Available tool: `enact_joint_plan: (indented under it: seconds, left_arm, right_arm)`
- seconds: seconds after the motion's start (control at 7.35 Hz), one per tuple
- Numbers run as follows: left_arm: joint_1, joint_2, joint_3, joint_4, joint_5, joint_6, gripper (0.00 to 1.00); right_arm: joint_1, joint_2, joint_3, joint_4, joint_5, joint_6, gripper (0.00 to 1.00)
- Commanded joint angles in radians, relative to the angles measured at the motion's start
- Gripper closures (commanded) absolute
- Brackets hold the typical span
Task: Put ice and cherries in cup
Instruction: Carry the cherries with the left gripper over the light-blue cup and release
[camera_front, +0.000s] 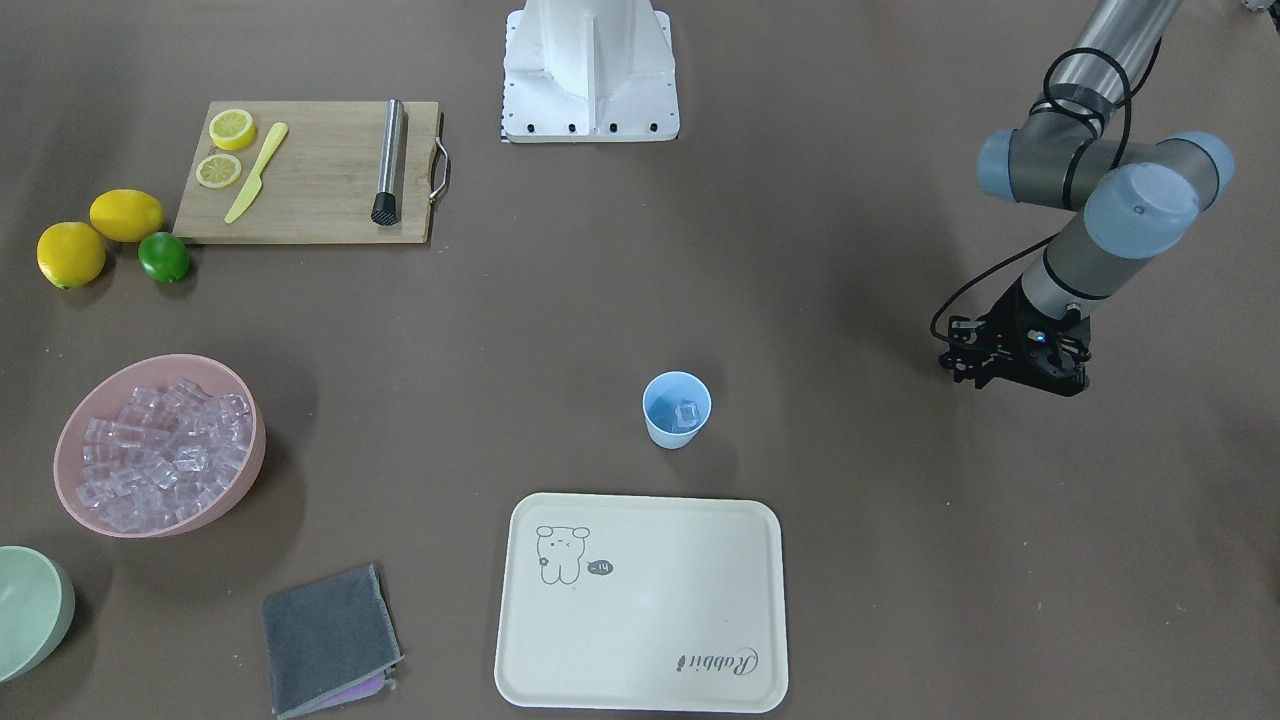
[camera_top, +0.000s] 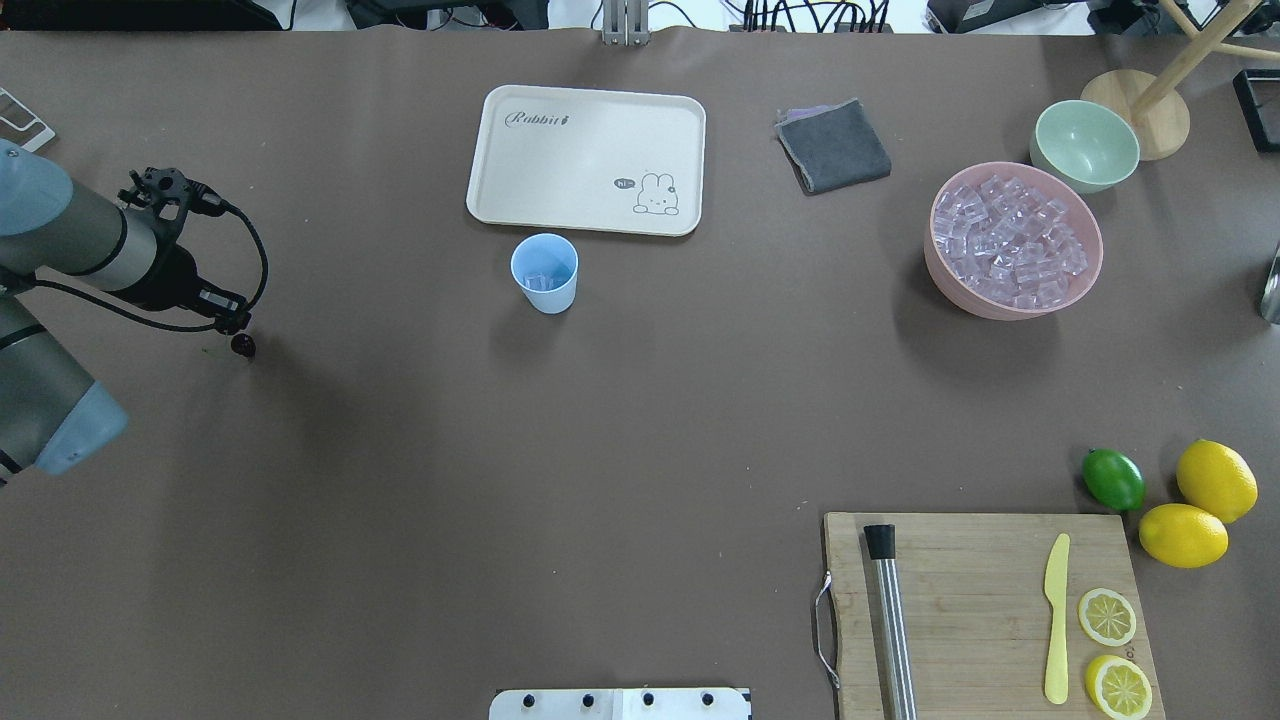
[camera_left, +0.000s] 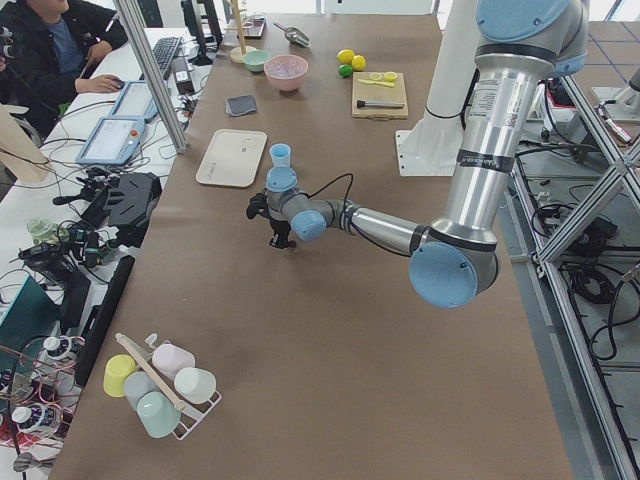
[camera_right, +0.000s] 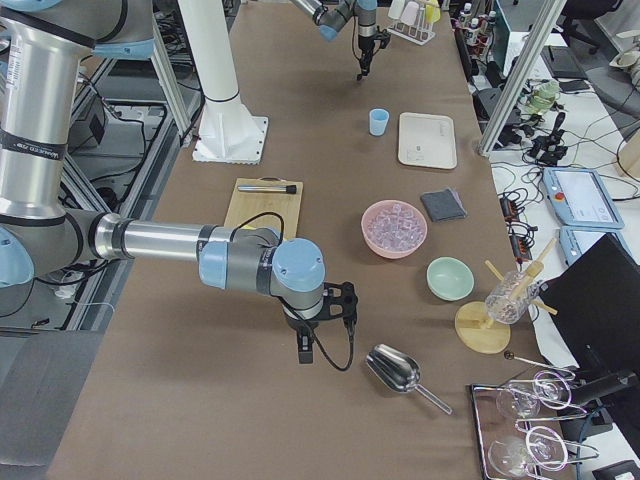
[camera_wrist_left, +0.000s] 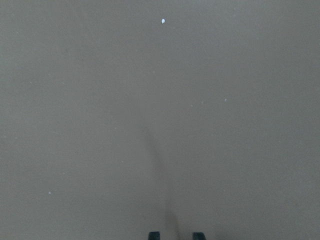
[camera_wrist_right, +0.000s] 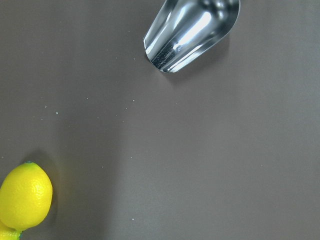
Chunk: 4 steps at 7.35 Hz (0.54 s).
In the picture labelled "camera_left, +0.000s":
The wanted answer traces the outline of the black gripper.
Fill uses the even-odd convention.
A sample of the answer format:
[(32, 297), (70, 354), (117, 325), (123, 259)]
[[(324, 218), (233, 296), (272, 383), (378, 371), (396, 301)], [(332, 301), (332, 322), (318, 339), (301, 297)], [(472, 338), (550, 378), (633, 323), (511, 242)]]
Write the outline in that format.
[(277, 242), (286, 242), (286, 247), (295, 249), (297, 243), (293, 240), (289, 240), (290, 225), (286, 220), (276, 220), (274, 218), (269, 219), (270, 227), (273, 230), (273, 237), (269, 240), (271, 247), (277, 247)]

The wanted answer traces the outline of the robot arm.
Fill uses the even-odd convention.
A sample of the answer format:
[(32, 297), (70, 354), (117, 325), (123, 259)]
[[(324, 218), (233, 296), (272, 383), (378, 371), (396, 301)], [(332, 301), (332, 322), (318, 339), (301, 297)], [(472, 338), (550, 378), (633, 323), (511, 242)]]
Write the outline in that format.
[(260, 195), (272, 246), (337, 228), (407, 257), (425, 301), (468, 304), (499, 273), (494, 220), (537, 86), (583, 67), (588, 22), (585, 1), (455, 2), (424, 116), (396, 143), (410, 174), (450, 178), (442, 214), (420, 225), (345, 198), (315, 200), (291, 167), (274, 165)]

